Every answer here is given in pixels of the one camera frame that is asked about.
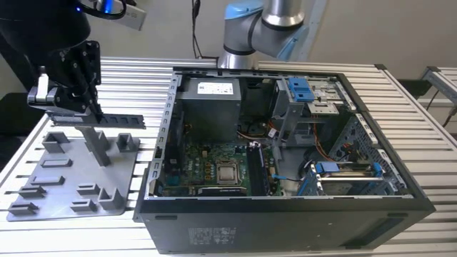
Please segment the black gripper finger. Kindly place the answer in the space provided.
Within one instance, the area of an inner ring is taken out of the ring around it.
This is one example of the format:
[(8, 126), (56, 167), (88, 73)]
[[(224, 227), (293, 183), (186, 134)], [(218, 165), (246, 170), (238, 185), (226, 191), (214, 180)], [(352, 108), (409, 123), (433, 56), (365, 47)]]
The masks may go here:
[(75, 95), (68, 88), (56, 86), (54, 87), (54, 103), (59, 112), (84, 114), (94, 100), (88, 90), (82, 95)]
[(75, 95), (88, 90), (94, 103), (84, 114), (59, 114), (60, 124), (98, 124), (102, 120), (102, 107), (98, 103), (96, 86), (102, 83), (100, 44), (98, 41), (86, 41), (68, 50), (62, 58), (62, 72), (59, 85), (68, 88)]

